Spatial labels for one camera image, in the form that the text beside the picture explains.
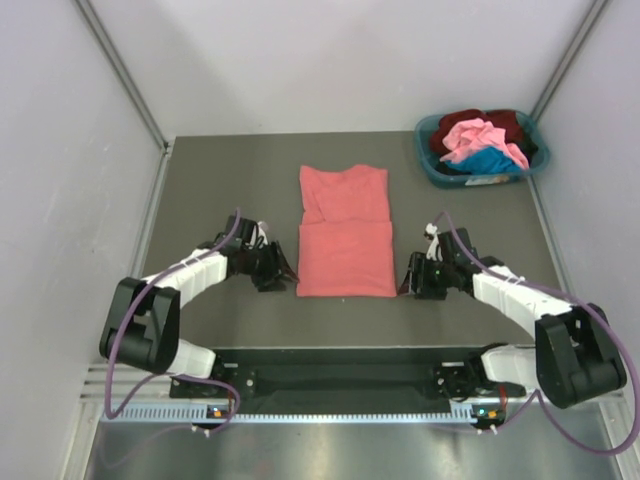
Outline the coral red t shirt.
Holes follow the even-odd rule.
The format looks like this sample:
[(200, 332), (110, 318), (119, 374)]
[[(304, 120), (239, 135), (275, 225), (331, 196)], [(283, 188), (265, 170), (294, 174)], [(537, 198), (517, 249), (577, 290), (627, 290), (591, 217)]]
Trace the coral red t shirt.
[(396, 296), (388, 171), (310, 166), (299, 174), (299, 297)]

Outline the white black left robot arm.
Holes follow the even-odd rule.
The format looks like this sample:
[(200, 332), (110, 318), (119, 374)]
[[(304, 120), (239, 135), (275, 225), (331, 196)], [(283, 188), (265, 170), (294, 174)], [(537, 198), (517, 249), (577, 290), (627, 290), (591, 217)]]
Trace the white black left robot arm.
[(99, 342), (100, 355), (155, 375), (192, 377), (205, 396), (226, 387), (227, 374), (216, 353), (181, 338), (181, 310), (207, 289), (245, 275), (259, 292), (283, 291), (297, 274), (264, 223), (235, 213), (214, 240), (198, 245), (166, 270), (116, 288)]

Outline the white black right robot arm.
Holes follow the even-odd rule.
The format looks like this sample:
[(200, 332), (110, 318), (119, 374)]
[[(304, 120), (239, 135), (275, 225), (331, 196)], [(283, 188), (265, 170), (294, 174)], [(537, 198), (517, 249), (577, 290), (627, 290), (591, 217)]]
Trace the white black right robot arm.
[(488, 348), (467, 370), (469, 388), (487, 396), (502, 383), (537, 389), (567, 409), (623, 388), (627, 373), (618, 347), (598, 322), (601, 310), (532, 287), (493, 257), (475, 258), (464, 228), (424, 230), (428, 248), (412, 253), (401, 296), (443, 300), (452, 289), (499, 311), (532, 339), (530, 348)]

